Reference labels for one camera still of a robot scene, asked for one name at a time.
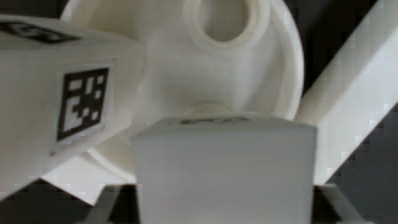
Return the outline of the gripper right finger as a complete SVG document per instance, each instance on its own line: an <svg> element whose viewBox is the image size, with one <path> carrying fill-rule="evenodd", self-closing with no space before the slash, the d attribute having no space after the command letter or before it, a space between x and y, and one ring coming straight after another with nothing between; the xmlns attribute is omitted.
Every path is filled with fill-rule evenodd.
<svg viewBox="0 0 398 224"><path fill-rule="evenodd" d="M311 224L373 224L334 184L317 185L313 189Z"/></svg>

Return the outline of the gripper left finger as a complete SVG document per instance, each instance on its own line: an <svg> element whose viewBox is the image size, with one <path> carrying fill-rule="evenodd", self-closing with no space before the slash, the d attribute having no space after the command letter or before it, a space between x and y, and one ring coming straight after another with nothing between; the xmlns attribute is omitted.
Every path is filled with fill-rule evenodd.
<svg viewBox="0 0 398 224"><path fill-rule="evenodd" d="M94 207L77 224L141 224L137 189L132 184L103 188Z"/></svg>

